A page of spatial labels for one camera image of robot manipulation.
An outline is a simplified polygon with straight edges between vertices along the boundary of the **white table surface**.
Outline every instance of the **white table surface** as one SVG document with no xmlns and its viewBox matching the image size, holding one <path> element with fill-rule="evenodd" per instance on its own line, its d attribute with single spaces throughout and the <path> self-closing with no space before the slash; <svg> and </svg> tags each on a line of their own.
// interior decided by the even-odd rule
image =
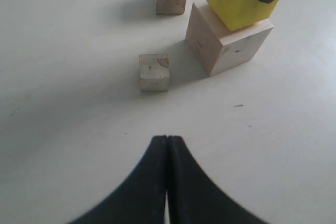
<svg viewBox="0 0 336 224">
<path fill-rule="evenodd" d="M 81 215 L 156 134 L 271 224 L 336 222 L 335 0 L 280 0 L 255 58 L 212 78 L 184 42 L 193 1 L 0 0 L 0 223 Z M 170 55 L 167 93 L 139 91 L 150 53 Z"/>
</svg>

